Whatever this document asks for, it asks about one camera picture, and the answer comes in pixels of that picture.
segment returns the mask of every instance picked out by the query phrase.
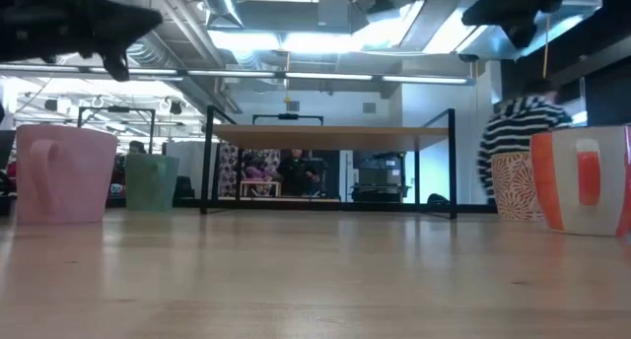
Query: floral pattern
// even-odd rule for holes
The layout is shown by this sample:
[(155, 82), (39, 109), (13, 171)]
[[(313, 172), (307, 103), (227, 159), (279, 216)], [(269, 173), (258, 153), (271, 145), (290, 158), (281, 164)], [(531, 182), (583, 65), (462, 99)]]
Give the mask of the floral pattern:
[[(236, 146), (222, 143), (219, 155), (219, 196), (236, 196), (237, 195), (237, 153), (239, 148)], [(259, 158), (265, 160), (269, 169), (276, 170), (280, 164), (279, 150), (244, 150), (244, 155), (255, 154)], [(259, 194), (267, 194), (269, 190), (258, 190)]]
[(542, 221), (530, 153), (516, 152), (492, 158), (493, 189), (498, 213), (505, 221)]

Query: striped shirt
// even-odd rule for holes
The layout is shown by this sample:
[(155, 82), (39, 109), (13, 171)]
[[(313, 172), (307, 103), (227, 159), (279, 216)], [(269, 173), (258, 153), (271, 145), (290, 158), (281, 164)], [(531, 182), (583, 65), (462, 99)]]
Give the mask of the striped shirt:
[(491, 173), (493, 155), (528, 152), (533, 134), (572, 125), (572, 117), (544, 97), (525, 97), (500, 103), (500, 111), (491, 117), (484, 130), (477, 160), (480, 180), (489, 200), (495, 197)]

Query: green mug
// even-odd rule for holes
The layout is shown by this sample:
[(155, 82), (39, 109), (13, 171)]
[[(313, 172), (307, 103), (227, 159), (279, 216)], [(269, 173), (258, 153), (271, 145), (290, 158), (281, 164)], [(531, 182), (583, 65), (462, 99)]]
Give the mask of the green mug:
[(125, 161), (125, 195), (132, 211), (168, 211), (173, 208), (179, 159), (130, 154)]

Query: black object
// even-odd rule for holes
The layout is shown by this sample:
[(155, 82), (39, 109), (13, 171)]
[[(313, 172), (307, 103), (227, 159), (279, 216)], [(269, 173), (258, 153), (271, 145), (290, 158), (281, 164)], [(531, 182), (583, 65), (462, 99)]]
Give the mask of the black object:
[(279, 120), (298, 120), (298, 119), (305, 119), (305, 118), (315, 118), (315, 119), (319, 120), (320, 126), (324, 125), (324, 116), (299, 115), (299, 114), (296, 114), (296, 113), (279, 113), (279, 114), (276, 114), (276, 115), (255, 114), (255, 115), (252, 116), (252, 124), (256, 124), (256, 120), (259, 117), (278, 118)]
[(171, 102), (171, 107), (169, 108), (169, 112), (174, 115), (181, 114), (181, 102)]
[(193, 197), (195, 197), (195, 190), (190, 183), (190, 177), (178, 176), (175, 181), (174, 200)]
[(126, 49), (162, 21), (158, 11), (108, 0), (0, 0), (0, 61), (96, 53), (113, 79), (128, 81)]
[(56, 111), (57, 110), (57, 99), (47, 99), (43, 103), (43, 108), (47, 109), (48, 111)]
[(7, 168), (16, 140), (16, 131), (0, 131), (0, 170)]
[(427, 198), (428, 205), (449, 205), (450, 200), (448, 200), (445, 196), (439, 194), (431, 194)]
[(467, 26), (500, 26), (516, 48), (526, 48), (536, 34), (534, 18), (553, 13), (563, 0), (478, 0), (462, 14)]

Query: wooden table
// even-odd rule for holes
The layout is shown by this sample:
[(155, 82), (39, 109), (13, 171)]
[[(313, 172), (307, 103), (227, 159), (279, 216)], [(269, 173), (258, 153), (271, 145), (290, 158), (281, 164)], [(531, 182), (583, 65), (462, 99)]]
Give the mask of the wooden table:
[(631, 246), (464, 215), (0, 227), (2, 339), (623, 339)]
[(448, 128), (216, 125), (213, 132), (244, 149), (415, 151), (448, 137)]

